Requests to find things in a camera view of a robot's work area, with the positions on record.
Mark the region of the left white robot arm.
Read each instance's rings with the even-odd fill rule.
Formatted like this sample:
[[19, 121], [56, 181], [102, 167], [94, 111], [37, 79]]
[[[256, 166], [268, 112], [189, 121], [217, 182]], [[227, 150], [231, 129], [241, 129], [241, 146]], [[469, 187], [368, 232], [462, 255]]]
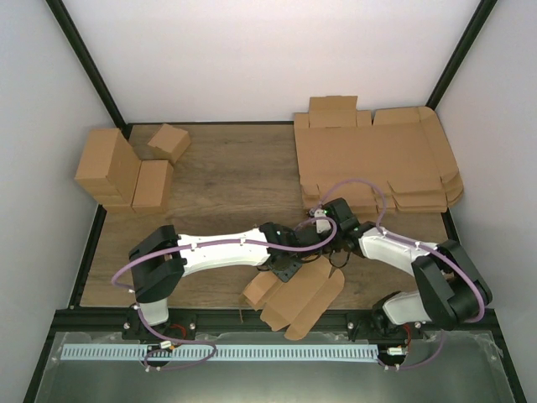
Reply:
[[302, 261], [319, 254], [327, 237], [313, 226], [294, 230], [274, 222], [243, 233], [218, 236], [178, 234], [172, 225], [157, 228], [128, 254], [135, 300], [143, 315], [142, 329], [154, 339], [171, 329], [168, 297], [179, 281], [204, 270], [246, 265], [260, 266], [287, 281]]

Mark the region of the stack of flat cardboard blanks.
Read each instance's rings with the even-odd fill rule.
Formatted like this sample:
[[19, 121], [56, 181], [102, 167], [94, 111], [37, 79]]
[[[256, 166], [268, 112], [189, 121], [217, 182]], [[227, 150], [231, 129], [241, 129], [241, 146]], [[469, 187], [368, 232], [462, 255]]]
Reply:
[[429, 107], [357, 110], [355, 96], [311, 97], [294, 118], [305, 208], [344, 198], [354, 212], [445, 212], [463, 181]]

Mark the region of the tall folded cardboard box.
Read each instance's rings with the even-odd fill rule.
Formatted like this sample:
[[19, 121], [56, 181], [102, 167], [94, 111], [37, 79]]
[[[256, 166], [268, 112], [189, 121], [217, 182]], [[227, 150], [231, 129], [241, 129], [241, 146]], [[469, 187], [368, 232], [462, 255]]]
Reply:
[[75, 181], [108, 212], [132, 212], [141, 159], [118, 128], [92, 130]]

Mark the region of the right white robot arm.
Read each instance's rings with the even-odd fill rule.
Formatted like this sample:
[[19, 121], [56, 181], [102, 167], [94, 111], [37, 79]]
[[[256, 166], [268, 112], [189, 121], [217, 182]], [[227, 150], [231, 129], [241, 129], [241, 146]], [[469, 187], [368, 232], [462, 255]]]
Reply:
[[390, 232], [378, 223], [361, 223], [342, 198], [315, 212], [336, 223], [333, 249], [383, 262], [414, 277], [416, 291], [396, 291], [378, 302], [373, 330], [380, 337], [392, 338], [411, 322], [433, 323], [451, 331], [484, 318], [492, 292], [457, 241], [426, 243]]

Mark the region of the clear plastic sheet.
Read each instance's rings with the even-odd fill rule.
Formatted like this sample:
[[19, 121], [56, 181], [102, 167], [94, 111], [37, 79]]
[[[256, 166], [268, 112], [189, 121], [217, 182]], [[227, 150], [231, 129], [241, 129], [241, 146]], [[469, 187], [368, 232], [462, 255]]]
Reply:
[[[64, 361], [66, 344], [142, 345], [119, 334], [66, 332], [55, 337], [39, 389], [30, 402], [512, 402], [502, 361], [507, 355], [487, 331], [435, 332], [411, 342], [406, 364], [378, 362], [220, 362], [159, 360]], [[345, 334], [312, 332], [291, 342], [278, 332], [228, 332], [220, 345], [351, 343]]]

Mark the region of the small tilted cardboard box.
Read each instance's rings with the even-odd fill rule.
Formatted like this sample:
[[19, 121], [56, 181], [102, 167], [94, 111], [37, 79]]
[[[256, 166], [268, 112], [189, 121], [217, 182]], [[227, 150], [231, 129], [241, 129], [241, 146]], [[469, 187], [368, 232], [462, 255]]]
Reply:
[[189, 133], [167, 123], [162, 124], [147, 145], [157, 160], [168, 160], [175, 165], [191, 144]]

